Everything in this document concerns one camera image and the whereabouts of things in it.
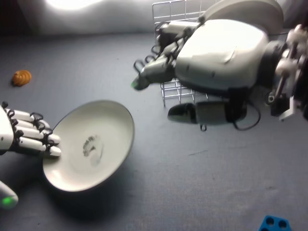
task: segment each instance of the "gray table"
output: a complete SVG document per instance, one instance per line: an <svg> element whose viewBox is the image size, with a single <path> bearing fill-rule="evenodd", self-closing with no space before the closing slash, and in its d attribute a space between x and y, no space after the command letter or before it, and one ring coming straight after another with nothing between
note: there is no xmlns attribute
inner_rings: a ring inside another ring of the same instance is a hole
<svg viewBox="0 0 308 231"><path fill-rule="evenodd" d="M102 187L86 194L55 191L37 158L6 153L0 180L19 195L0 211L1 231L256 231L267 214L306 230L308 123L284 123L262 102L259 125L238 132L167 120L159 86L136 92L132 64L149 54L153 35L19 38L0 42L0 98L36 111L55 126L72 109L111 99L132 113L131 155ZM9 82L16 70L33 79ZM255 119L253 110L248 122Z"/></svg>

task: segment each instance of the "robotic hand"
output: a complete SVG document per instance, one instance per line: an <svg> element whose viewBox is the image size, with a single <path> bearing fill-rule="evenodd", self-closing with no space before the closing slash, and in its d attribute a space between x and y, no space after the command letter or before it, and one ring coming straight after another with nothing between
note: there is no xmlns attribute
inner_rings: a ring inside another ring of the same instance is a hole
<svg viewBox="0 0 308 231"><path fill-rule="evenodd" d="M53 134L50 126L38 113L27 113L0 106L0 155L7 151L43 157L59 157L61 150L56 147L60 137ZM0 208L13 208L18 197L0 181Z"/></svg>
<svg viewBox="0 0 308 231"><path fill-rule="evenodd" d="M132 87L143 90L177 78L183 86L225 99L176 105L169 110L170 120L201 128L225 123L233 123L237 130L252 128L261 116L249 100L257 85L272 90L266 98L272 116L283 120L300 108L308 119L308 20L291 30L286 42L269 41L263 30L243 22L206 20L204 15L196 23L159 26L154 55L147 56L145 64L141 60L134 64L138 76ZM236 122L245 118L248 105L259 118L252 126L239 128Z"/></svg>

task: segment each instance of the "wire dish rack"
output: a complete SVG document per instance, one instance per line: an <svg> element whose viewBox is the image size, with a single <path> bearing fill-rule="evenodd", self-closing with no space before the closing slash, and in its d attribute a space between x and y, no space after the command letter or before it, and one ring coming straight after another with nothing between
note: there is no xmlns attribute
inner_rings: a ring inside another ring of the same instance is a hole
<svg viewBox="0 0 308 231"><path fill-rule="evenodd" d="M154 3L152 5L153 23L155 37L158 36L159 25L172 21L192 21L196 22L210 6L219 2L219 0L173 0ZM164 107L166 99L178 98L182 103L182 99L188 98L195 103L196 95L203 95L208 99L207 94L200 94L194 90L181 85L178 79L160 85Z"/></svg>

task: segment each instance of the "white wall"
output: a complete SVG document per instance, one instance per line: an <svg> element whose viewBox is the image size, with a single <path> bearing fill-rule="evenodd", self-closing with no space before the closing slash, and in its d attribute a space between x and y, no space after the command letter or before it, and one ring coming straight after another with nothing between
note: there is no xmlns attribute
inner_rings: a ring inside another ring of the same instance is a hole
<svg viewBox="0 0 308 231"><path fill-rule="evenodd" d="M152 3L160 1L102 0L82 10L66 11L50 6L45 0L18 0L31 28L43 35L153 32ZM308 10L305 1L278 0L285 13L286 26ZM214 3L215 0L202 0L203 10ZM197 5L190 5L191 11L198 9ZM180 12L182 7L175 5L173 13ZM157 10L161 14L169 11L166 7Z"/></svg>

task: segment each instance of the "blue plastic block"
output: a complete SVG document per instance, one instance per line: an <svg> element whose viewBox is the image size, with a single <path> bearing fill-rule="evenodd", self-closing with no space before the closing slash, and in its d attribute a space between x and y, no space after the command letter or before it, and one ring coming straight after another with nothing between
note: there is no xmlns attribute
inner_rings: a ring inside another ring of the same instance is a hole
<svg viewBox="0 0 308 231"><path fill-rule="evenodd" d="M291 227L286 219L266 216L259 231L291 231Z"/></svg>

